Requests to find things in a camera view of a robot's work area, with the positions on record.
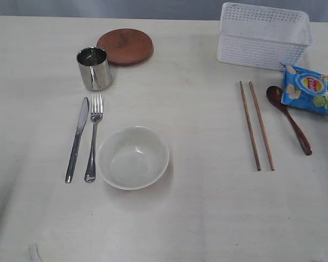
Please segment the glossy ceramic bowl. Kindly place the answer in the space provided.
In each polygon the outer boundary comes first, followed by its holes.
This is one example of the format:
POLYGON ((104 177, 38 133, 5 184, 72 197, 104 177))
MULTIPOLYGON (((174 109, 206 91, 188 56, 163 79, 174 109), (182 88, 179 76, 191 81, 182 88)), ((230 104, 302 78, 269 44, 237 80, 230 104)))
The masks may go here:
POLYGON ((169 147, 151 128, 129 126, 110 133, 97 151, 97 172, 110 186, 138 190, 151 186, 166 172, 169 147))

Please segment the silver metal fork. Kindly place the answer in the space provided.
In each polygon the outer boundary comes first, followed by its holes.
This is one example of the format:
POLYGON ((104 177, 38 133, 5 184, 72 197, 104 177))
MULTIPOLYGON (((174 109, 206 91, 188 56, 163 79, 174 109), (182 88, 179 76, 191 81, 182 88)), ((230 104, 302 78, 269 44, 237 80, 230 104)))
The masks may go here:
POLYGON ((91 148, 84 181, 91 183, 96 179, 96 136, 98 123, 103 117, 103 99, 100 93, 92 95, 90 120, 92 122, 91 148))

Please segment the brown wooden chopstick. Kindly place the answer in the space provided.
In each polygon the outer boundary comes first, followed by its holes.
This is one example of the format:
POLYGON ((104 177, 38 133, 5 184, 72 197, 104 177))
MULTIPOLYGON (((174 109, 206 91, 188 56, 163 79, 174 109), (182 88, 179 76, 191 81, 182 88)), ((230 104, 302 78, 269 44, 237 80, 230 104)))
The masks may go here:
POLYGON ((270 145, 269 145, 269 142, 268 142, 265 125, 264 125, 264 122, 263 122, 263 119, 262 119, 262 114, 261 114, 259 102, 258 102, 258 99, 257 99, 257 96, 256 96, 254 85, 251 81, 249 81, 249 88, 250 88, 250 91, 251 91, 251 95, 253 96, 253 101, 254 101, 257 117, 258 117, 258 120, 259 120, 261 133, 262 133, 263 141, 264 141, 264 144, 265 144, 266 153, 267 153, 267 156, 268 156, 268 161, 269 161, 269 164, 270 164, 270 168, 271 168, 272 171, 275 171, 273 158, 272 158, 272 154, 271 154, 271 149, 270 149, 270 145))
POLYGON ((241 91, 243 107, 244 107, 245 117, 246 117, 246 121, 247 121, 247 126, 248 126, 249 136, 250 136, 250 140, 251 140, 251 145, 252 145, 252 149, 253 149, 256 168, 257 168, 257 171, 261 171, 261 164, 260 164, 259 155, 258 155, 258 152, 257 152, 255 136, 254 136, 253 128, 252 128, 252 125, 251 125, 251 120, 250 120, 247 100, 246 100, 246 97, 245 97, 244 87, 243 87, 243 84, 242 84, 241 81, 239 81, 239 87, 240 87, 240 91, 241 91))

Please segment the brown round wooden plate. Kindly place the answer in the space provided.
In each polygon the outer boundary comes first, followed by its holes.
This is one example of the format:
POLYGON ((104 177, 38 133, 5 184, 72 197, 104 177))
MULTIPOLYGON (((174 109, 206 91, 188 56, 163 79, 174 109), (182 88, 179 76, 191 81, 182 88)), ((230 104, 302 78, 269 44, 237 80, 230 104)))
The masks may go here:
POLYGON ((96 46, 106 51, 108 62, 117 66, 131 66, 151 57, 152 39, 133 28, 115 29, 102 35, 96 46))

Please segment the stainless steel cup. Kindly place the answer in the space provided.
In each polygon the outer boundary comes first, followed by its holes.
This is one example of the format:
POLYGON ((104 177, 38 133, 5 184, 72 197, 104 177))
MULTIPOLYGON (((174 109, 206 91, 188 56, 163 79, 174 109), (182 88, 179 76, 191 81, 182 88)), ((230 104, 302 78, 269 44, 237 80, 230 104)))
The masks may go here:
POLYGON ((77 63, 84 86, 89 91, 102 91, 112 82, 108 54, 98 47, 86 47, 77 53, 77 63))

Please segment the silver metal table knife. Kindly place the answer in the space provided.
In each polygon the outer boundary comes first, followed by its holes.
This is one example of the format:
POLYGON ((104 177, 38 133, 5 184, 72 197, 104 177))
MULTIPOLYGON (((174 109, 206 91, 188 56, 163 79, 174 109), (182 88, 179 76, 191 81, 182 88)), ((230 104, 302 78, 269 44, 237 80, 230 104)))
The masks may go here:
POLYGON ((81 135, 83 133, 87 118, 89 115, 89 99, 88 97, 84 97, 83 103, 81 105, 80 109, 80 114, 79 114, 79 119, 77 123, 77 128, 74 136, 74 141, 73 141, 73 146, 71 150, 71 155, 68 163, 68 168, 66 172, 66 177, 65 177, 65 183, 71 183, 73 175, 74 175, 74 169, 75 169, 75 164, 77 162, 77 155, 78 155, 78 150, 79 150, 79 144, 80 144, 80 139, 81 135))

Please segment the dark wooden spoon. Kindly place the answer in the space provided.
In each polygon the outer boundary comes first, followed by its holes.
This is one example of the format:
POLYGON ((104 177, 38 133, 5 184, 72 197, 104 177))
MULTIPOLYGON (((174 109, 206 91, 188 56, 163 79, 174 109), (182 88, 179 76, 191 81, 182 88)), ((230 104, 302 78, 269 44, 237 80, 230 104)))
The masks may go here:
POLYGON ((312 149, 305 134, 291 117, 287 106, 282 103, 283 90, 278 86, 269 86, 266 90, 266 97, 272 105, 279 109, 288 118, 304 154, 307 156, 312 155, 312 149))

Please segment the white perforated plastic basket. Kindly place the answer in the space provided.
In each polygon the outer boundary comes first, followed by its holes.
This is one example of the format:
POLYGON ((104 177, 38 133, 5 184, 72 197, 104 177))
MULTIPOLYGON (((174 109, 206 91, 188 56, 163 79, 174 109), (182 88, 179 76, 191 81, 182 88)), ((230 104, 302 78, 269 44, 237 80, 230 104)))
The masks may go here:
POLYGON ((296 65, 313 44, 305 12, 226 2, 222 5, 217 60, 281 71, 296 65))

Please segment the blue chips snack bag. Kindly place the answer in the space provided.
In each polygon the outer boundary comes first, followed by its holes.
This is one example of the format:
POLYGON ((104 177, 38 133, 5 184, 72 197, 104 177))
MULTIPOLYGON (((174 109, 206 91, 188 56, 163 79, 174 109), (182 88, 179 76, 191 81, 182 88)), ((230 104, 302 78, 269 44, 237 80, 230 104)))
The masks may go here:
POLYGON ((284 64, 281 103, 328 116, 328 75, 284 64))

